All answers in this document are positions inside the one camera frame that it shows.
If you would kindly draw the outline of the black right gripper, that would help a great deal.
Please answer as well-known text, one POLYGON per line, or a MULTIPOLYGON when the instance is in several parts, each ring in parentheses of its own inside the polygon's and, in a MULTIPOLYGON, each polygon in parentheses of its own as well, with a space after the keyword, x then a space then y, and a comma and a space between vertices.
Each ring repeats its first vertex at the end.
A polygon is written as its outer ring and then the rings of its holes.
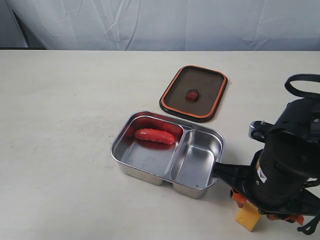
POLYGON ((286 172, 272 158, 265 163, 263 156, 257 151, 250 165, 216 162, 212 175, 231 187, 230 198, 239 208, 248 200, 271 221, 303 225, 303 216, 316 216, 320 198, 305 189, 308 179, 286 172))

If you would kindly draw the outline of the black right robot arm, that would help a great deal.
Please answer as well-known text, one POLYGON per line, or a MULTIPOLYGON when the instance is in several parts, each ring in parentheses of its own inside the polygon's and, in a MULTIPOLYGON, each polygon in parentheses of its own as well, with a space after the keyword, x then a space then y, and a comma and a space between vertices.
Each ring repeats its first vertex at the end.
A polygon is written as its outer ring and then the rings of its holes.
POLYGON ((254 121, 249 137, 263 143, 250 165, 215 163, 212 174, 270 219, 312 220, 299 231, 310 235, 320 220, 320 101, 290 102, 274 124, 254 121))

